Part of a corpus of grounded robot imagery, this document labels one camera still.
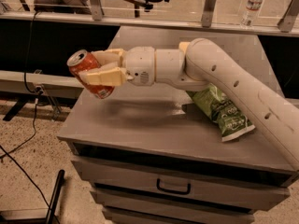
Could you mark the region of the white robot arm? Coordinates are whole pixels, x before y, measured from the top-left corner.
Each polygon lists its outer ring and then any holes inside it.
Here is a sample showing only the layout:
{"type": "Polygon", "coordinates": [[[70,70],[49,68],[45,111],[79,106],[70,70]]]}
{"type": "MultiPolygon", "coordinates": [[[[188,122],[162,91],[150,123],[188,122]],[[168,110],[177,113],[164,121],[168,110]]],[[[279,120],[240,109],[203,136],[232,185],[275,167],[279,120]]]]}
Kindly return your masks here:
{"type": "Polygon", "coordinates": [[[245,71],[214,42],[197,38],[180,43],[177,49],[136,47],[93,55],[105,64],[79,74],[89,85],[166,83],[185,91],[216,85],[299,170],[299,108],[245,71]]]}

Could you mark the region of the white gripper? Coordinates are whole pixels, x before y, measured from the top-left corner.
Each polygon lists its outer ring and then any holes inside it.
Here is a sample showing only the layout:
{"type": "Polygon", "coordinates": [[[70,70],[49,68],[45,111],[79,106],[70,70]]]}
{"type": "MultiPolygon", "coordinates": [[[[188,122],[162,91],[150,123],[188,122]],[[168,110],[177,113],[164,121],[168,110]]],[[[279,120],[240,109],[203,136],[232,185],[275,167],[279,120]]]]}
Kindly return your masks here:
{"type": "Polygon", "coordinates": [[[103,66],[78,73],[88,85],[121,86],[127,80],[126,71],[128,81],[136,86],[154,83],[155,49],[152,47],[135,47],[126,53],[124,49],[97,50],[92,55],[103,66]]]}

